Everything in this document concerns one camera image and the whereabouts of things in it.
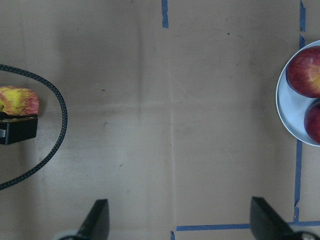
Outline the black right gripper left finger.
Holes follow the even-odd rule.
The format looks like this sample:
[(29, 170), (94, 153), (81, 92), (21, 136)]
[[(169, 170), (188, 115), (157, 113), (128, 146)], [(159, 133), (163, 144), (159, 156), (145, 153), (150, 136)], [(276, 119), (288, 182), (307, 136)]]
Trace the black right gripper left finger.
[(76, 233), (61, 236), (59, 240), (107, 240), (110, 233), (110, 210), (107, 199), (98, 199)]

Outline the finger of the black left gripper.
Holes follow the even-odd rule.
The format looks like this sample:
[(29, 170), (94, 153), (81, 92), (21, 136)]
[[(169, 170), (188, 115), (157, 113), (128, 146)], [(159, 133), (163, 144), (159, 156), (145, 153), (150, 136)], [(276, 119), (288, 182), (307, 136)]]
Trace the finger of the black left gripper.
[(10, 145), (37, 136), (38, 115), (0, 115), (0, 144)]

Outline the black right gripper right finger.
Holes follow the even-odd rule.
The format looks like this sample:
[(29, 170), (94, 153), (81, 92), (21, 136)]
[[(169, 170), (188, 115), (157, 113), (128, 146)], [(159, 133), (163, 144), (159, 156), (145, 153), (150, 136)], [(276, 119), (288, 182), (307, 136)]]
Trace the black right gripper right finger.
[(318, 240), (315, 233), (293, 230), (263, 197), (250, 202), (250, 230), (256, 240)]

